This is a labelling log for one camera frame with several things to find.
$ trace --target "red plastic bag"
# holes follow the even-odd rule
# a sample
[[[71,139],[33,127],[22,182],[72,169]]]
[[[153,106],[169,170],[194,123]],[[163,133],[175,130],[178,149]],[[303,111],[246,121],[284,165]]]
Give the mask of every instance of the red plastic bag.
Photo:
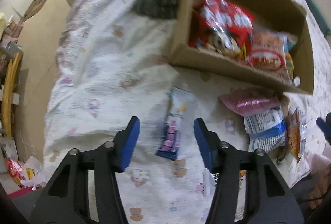
[[[25,179],[22,171],[22,166],[24,165],[23,162],[20,161],[13,161],[12,159],[5,159],[5,164],[7,167],[8,174],[14,179],[16,184],[23,188],[21,184],[21,179]]]
[[[236,57],[249,40],[254,16],[227,0],[206,0],[194,8],[189,46]]]

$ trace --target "white bedsheet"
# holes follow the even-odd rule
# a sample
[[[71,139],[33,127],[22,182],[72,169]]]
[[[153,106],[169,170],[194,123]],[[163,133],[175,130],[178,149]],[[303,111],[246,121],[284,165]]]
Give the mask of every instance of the white bedsheet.
[[[217,97],[247,83],[215,74],[173,68],[162,56],[174,20],[140,17],[130,12],[135,0],[76,0],[60,39],[61,76],[52,90],[45,116],[44,171],[52,175],[73,147],[97,148],[139,117],[141,131],[130,166],[117,176],[129,222],[197,223],[206,220],[212,196],[203,197],[203,162],[193,135],[193,120],[202,117],[208,129],[237,149],[247,150],[243,118]],[[278,166],[291,187],[310,171],[307,154],[322,155],[325,139],[315,124],[331,107],[331,51],[304,0],[315,59],[314,96],[289,94],[307,111],[307,143],[297,164],[287,155]],[[196,109],[182,128],[177,162],[155,156],[166,116],[168,91],[177,86],[192,92]],[[225,127],[235,121],[236,134]],[[243,199],[238,204],[242,213]]]

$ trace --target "pink plastic bag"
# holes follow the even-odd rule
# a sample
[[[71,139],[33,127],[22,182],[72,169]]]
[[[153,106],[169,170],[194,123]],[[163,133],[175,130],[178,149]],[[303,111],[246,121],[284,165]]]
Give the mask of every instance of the pink plastic bag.
[[[234,90],[229,94],[220,95],[219,99],[227,108],[243,117],[260,114],[280,106],[280,101],[271,92],[257,88]]]

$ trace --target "metal screw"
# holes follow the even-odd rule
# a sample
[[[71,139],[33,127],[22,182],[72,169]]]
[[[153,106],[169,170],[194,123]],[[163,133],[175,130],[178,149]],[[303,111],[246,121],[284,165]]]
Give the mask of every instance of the metal screw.
[[[76,155],[78,152],[79,152],[78,149],[70,149],[69,150],[69,154],[72,155],[72,156]]]
[[[105,143],[105,148],[107,148],[107,149],[110,149],[114,146],[115,146],[115,144],[114,144],[113,141],[108,141],[108,142]]]
[[[227,143],[227,142],[221,142],[221,148],[223,148],[223,149],[229,148],[229,143]]]
[[[255,150],[255,154],[258,156],[263,156],[265,154],[265,152],[263,149],[257,149],[257,150]]]

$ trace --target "food package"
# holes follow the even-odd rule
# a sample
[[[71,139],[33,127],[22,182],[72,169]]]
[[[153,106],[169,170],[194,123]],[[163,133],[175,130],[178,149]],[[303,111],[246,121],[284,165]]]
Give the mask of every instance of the food package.
[[[297,107],[287,116],[288,149],[292,156],[300,161],[306,145],[307,120],[304,111]]]
[[[253,21],[253,15],[227,0],[206,0],[194,8],[189,46],[239,57]]]
[[[292,79],[287,70],[287,62],[293,77],[293,61],[289,51],[287,57],[285,49],[288,39],[285,35],[272,33],[268,30],[254,31],[251,42],[247,43],[246,63],[249,66],[267,71],[278,80],[292,84]]]
[[[177,159],[179,149],[180,124],[188,105],[193,101],[194,95],[187,91],[174,87],[171,92],[171,104],[168,109],[164,128],[163,141],[155,155],[171,159]]]
[[[24,175],[23,175],[23,169],[22,169],[24,162],[14,161],[12,159],[6,158],[5,165],[6,165],[6,168],[7,168],[7,171],[8,171],[8,174],[10,175],[10,177],[12,177],[14,179],[14,181],[20,188],[23,188],[24,186],[21,184],[21,181],[23,179],[25,179]]]
[[[243,117],[263,113],[281,105],[276,96],[262,88],[237,89],[220,95],[219,99],[228,109]]]
[[[249,152],[263,149],[268,153],[276,147],[285,145],[286,124],[281,107],[244,117],[244,125],[251,140]]]

